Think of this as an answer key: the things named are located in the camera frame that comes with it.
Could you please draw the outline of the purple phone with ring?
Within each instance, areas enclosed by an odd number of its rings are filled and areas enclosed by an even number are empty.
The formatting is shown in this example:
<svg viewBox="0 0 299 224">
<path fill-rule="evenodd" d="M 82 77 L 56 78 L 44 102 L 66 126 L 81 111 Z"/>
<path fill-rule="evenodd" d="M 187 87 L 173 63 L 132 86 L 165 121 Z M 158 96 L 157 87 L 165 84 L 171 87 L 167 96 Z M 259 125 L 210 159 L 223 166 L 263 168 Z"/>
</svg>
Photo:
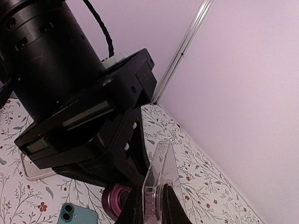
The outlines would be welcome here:
<svg viewBox="0 0 299 224">
<path fill-rule="evenodd" d="M 117 183 L 104 188 L 101 197 L 102 207 L 114 221 L 120 216 L 130 192 L 131 188 Z"/>
</svg>

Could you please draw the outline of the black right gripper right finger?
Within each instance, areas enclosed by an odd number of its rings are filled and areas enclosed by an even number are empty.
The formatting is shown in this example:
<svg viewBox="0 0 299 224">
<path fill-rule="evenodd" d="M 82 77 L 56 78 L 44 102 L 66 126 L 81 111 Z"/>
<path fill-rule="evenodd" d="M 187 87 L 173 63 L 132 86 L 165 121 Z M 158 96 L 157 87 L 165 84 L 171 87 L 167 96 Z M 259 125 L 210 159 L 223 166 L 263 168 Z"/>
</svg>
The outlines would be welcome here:
<svg viewBox="0 0 299 224">
<path fill-rule="evenodd" d="M 191 224 L 172 186 L 168 184 L 165 184 L 163 187 L 162 223 Z"/>
</svg>

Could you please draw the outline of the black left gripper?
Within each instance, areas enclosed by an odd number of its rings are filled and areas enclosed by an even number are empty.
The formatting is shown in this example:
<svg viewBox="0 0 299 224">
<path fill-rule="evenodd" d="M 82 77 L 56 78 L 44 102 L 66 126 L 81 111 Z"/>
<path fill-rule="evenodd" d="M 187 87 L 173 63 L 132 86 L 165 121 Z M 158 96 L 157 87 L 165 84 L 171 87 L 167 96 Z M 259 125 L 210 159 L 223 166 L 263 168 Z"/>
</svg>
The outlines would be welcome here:
<svg viewBox="0 0 299 224">
<path fill-rule="evenodd" d="M 15 143 L 41 168 L 93 138 L 74 139 L 83 125 L 129 111 L 103 155 L 53 171 L 95 186 L 142 186 L 150 162 L 139 106 L 153 95 L 153 67 L 147 49 L 104 67 L 63 0 L 0 3 L 0 103 L 15 93 L 33 119 Z"/>
</svg>

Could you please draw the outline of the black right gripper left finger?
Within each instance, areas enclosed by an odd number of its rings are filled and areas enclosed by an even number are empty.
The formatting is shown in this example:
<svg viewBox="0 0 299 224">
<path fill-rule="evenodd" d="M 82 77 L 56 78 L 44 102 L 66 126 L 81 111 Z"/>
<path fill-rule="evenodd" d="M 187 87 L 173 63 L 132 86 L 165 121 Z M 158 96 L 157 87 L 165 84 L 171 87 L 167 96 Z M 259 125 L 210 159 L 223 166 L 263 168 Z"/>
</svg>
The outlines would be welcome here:
<svg viewBox="0 0 299 224">
<path fill-rule="evenodd" d="M 142 190 L 134 188 L 115 224 L 143 224 L 142 212 Z"/>
</svg>

